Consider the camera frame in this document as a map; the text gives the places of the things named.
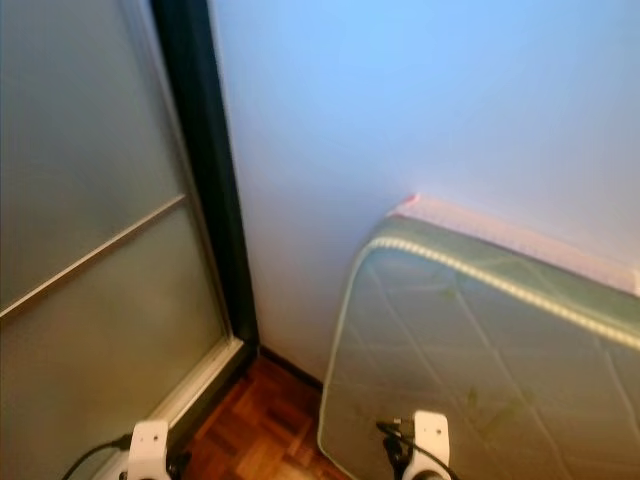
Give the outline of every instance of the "frosted glass panel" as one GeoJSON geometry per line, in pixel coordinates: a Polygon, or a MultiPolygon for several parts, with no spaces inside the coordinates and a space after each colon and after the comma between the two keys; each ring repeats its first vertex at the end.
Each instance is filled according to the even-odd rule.
{"type": "Polygon", "coordinates": [[[190,223],[171,213],[2,328],[1,478],[59,478],[223,341],[190,223]]]}
{"type": "Polygon", "coordinates": [[[0,304],[180,190],[118,0],[5,0],[0,304]]]}

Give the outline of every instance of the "wooden parquet floor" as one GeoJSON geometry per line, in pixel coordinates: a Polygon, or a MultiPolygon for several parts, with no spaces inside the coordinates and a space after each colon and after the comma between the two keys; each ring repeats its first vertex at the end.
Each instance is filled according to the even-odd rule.
{"type": "Polygon", "coordinates": [[[320,392],[260,357],[192,439],[184,480],[346,479],[317,447],[320,392]]]}

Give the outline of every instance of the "baseboard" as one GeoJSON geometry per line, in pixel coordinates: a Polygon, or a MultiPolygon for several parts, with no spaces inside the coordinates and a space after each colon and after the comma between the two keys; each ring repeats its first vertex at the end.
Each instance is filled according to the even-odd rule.
{"type": "Polygon", "coordinates": [[[271,360],[276,365],[282,367],[283,369],[288,371],[290,374],[292,374],[294,377],[296,377],[298,380],[300,380],[304,384],[309,385],[310,387],[313,387],[316,390],[322,391],[322,382],[320,380],[318,380],[313,375],[308,374],[307,372],[300,369],[299,367],[296,367],[289,360],[281,357],[280,355],[275,353],[273,350],[270,350],[269,348],[261,345],[260,355],[271,360]]]}

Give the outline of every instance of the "black cable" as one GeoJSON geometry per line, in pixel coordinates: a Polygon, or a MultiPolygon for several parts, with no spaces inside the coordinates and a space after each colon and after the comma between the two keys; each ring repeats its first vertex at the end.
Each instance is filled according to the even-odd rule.
{"type": "Polygon", "coordinates": [[[399,432],[397,432],[397,431],[393,430],[392,428],[388,427],[383,422],[376,422],[376,426],[378,427],[378,430],[380,430],[385,435],[397,439],[400,443],[404,443],[407,447],[410,447],[410,448],[413,448],[413,449],[419,451],[423,455],[426,455],[431,460],[436,462],[438,465],[440,465],[444,469],[445,472],[447,472],[449,474],[449,476],[451,477],[451,480],[460,480],[460,477],[458,477],[458,475],[456,475],[456,473],[453,470],[451,470],[447,466],[447,464],[445,464],[442,460],[440,460],[438,457],[436,457],[433,453],[427,452],[424,448],[419,447],[418,445],[416,445],[416,443],[414,441],[408,440],[406,437],[402,436],[399,432]]]}
{"type": "Polygon", "coordinates": [[[71,465],[71,468],[67,470],[67,473],[64,474],[64,476],[62,477],[62,480],[69,480],[69,478],[71,478],[71,475],[73,475],[73,472],[75,472],[76,469],[80,465],[82,465],[82,463],[84,463],[84,461],[90,456],[92,456],[94,453],[97,453],[101,450],[106,450],[107,448],[117,448],[118,450],[121,450],[121,451],[129,450],[129,447],[131,446],[132,436],[133,435],[131,433],[126,433],[121,437],[116,438],[115,440],[111,440],[110,442],[96,445],[91,450],[89,450],[84,455],[82,455],[78,460],[76,460],[73,465],[71,465]]]}

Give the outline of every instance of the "green mattress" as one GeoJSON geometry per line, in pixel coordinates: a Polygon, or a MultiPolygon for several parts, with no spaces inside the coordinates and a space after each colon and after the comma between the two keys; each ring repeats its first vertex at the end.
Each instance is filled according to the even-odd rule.
{"type": "Polygon", "coordinates": [[[351,272],[320,447],[391,479],[375,422],[416,410],[446,415],[463,480],[640,479],[640,299],[392,215],[351,272]]]}

